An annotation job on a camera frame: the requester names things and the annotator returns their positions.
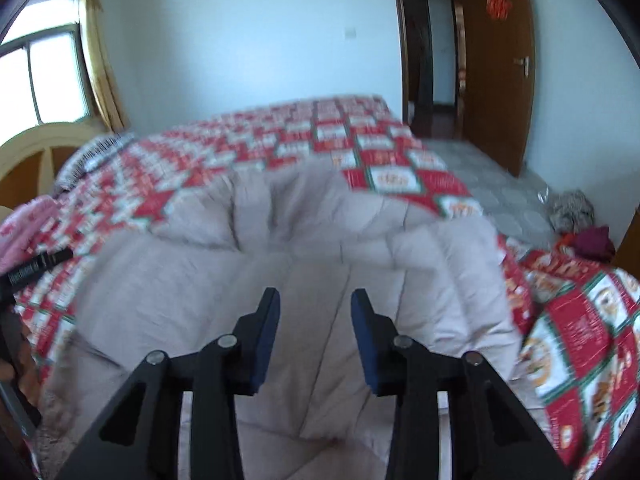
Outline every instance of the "door handle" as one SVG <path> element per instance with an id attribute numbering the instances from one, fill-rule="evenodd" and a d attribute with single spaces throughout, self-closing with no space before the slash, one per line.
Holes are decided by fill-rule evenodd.
<path id="1" fill-rule="evenodd" d="M 515 57 L 513 58 L 513 63 L 519 66 L 524 67 L 524 79 L 529 79 L 531 58 L 529 56 L 525 57 Z"/>

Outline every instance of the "dark floor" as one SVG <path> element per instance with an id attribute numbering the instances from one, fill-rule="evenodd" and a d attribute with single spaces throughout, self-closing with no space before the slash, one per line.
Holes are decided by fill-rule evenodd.
<path id="1" fill-rule="evenodd" d="M 455 139 L 456 113 L 448 108 L 415 107 L 414 121 L 411 131 L 419 139 Z"/>

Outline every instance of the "pink pillow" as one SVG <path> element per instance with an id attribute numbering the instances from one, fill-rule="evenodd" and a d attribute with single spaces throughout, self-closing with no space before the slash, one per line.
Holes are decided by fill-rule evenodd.
<path id="1" fill-rule="evenodd" d="M 45 222 L 58 212 L 58 202 L 39 196 L 21 205 L 0 225 L 0 273 L 27 259 L 26 250 Z"/>

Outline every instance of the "maroon cloth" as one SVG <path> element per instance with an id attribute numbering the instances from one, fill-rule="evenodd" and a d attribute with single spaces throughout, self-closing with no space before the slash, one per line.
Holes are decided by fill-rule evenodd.
<path id="1" fill-rule="evenodd" d="M 576 256 L 586 260 L 609 263 L 616 254 L 616 248 L 609 239 L 609 226 L 589 227 L 575 235 L 572 247 Z"/>

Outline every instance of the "pillow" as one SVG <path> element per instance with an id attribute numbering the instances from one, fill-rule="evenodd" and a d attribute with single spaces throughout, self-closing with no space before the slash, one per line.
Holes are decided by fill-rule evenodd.
<path id="1" fill-rule="evenodd" d="M 95 137 L 77 150 L 62 167 L 53 185 L 53 196 L 71 191 L 85 174 L 95 170 L 136 138 L 136 134 Z"/>

